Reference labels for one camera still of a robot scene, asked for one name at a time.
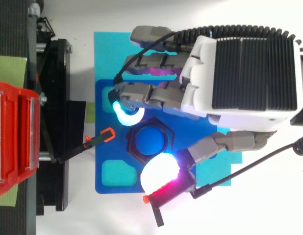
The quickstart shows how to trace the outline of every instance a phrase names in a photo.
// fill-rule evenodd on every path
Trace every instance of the coiled cable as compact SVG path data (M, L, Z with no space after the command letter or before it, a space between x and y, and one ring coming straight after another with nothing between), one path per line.
M295 141L292 148L297 155L303 156L303 137Z
M196 39L200 36L211 38L224 38L224 37L256 37L256 38L292 38L295 35L289 36L288 31L282 32L282 29L269 28L264 26L252 25L217 25L217 26L204 26L192 28L187 30L178 31L174 35L174 43L176 46L187 45L195 43Z

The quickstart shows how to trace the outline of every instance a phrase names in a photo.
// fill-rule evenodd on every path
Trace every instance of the blue circular piece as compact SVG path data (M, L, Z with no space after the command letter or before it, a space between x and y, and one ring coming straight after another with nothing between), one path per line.
M164 145L164 134L155 127L145 127L136 134L136 148L144 155L152 155Z

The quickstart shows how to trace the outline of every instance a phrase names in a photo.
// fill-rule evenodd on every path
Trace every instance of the metal rod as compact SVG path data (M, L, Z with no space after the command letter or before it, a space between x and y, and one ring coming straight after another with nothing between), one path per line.
M46 47L46 43L37 43L36 44L36 52L37 53L44 53Z
M51 157L49 152L39 152L39 161L40 162L50 162Z

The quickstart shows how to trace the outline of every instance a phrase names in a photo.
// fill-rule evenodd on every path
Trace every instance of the orange clip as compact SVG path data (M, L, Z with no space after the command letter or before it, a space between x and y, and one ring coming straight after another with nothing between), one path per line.
M148 203L150 202L150 200L149 200L149 198L148 198L147 195L144 195L144 196L143 196L143 202L144 202L145 204L148 204Z
M108 141L110 141L110 140L112 140L112 139L114 139L114 138L116 137L116 132L115 132L111 127L108 127L107 129L104 129L103 131L101 131L101 135L102 135L103 133L106 133L107 131L111 131L112 137L106 139L106 140L104 141L105 143L107 143Z
M89 138L89 136L85 136L86 142L90 141L92 138Z

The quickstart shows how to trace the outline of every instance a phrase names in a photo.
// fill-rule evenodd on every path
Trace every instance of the black vent grille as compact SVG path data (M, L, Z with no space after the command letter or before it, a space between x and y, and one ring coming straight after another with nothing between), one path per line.
M292 39L219 39L213 109L296 110Z

